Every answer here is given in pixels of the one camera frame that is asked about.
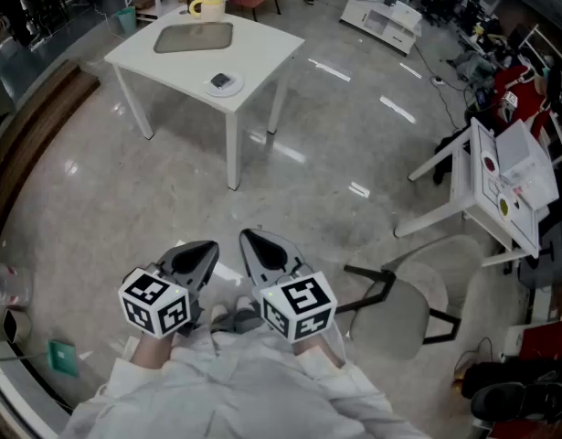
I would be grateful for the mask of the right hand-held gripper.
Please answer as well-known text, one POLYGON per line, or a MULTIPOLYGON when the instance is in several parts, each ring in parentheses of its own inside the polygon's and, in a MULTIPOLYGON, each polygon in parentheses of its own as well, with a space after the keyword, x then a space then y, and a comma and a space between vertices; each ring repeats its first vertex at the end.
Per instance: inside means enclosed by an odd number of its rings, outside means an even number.
POLYGON ((239 246, 252 282, 275 284, 259 293, 260 316, 271 329, 288 342, 300 342, 330 327, 337 308, 334 292, 322 272, 291 276, 302 265, 302 254, 291 241, 245 229, 239 246))

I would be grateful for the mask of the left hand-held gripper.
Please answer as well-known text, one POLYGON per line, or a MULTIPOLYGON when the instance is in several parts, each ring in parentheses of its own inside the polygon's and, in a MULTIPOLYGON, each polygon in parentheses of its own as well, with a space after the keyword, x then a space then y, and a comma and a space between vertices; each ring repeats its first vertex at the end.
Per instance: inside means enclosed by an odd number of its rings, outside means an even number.
POLYGON ((218 258, 215 241, 191 241, 170 249, 158 263, 132 270, 118 290, 126 320, 157 339, 188 335, 202 315, 199 292, 218 258))

